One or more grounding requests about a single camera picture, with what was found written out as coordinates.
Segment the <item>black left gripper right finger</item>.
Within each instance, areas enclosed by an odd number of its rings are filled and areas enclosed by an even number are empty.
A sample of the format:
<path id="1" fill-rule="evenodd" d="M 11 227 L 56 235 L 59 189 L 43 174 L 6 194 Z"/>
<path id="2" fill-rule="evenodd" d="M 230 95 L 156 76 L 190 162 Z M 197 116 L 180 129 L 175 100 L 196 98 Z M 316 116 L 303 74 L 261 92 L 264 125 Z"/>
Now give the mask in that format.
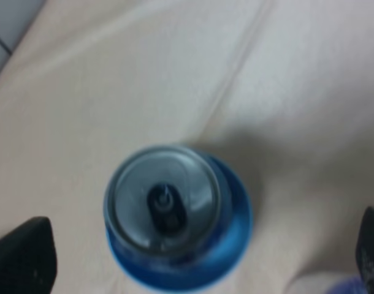
<path id="1" fill-rule="evenodd" d="M 363 215 L 356 244 L 356 264 L 367 293 L 374 293 L 374 206 Z"/>

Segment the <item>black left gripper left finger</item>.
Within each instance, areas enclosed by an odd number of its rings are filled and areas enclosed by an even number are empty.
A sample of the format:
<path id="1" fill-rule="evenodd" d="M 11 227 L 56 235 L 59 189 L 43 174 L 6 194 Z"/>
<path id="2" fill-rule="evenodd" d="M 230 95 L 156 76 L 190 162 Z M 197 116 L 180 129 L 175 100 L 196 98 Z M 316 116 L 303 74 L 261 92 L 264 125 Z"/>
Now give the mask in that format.
<path id="1" fill-rule="evenodd" d="M 50 219 L 28 219 L 0 238 L 0 293 L 51 293 L 58 273 Z"/>

